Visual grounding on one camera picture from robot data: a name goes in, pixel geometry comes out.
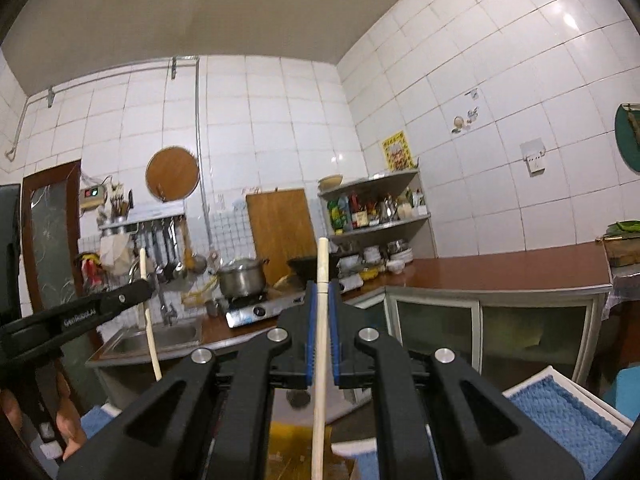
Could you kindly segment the person's left hand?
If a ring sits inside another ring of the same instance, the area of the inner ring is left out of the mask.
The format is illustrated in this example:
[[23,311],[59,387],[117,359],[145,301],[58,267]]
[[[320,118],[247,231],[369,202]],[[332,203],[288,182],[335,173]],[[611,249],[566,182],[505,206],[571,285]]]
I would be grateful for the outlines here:
[[39,404],[44,405],[44,429],[50,432],[53,425],[65,446],[56,441],[57,456],[45,455],[45,458],[59,458],[63,462],[79,451],[88,441],[81,427],[81,417],[72,399],[72,389],[66,380],[61,364],[55,361],[36,370],[34,377],[26,375],[14,380],[14,386],[20,389],[16,396],[9,388],[1,389],[1,409],[10,425],[25,444],[32,444],[35,435],[24,429],[28,420],[36,429],[40,428],[37,416],[29,408],[28,397],[33,394]]

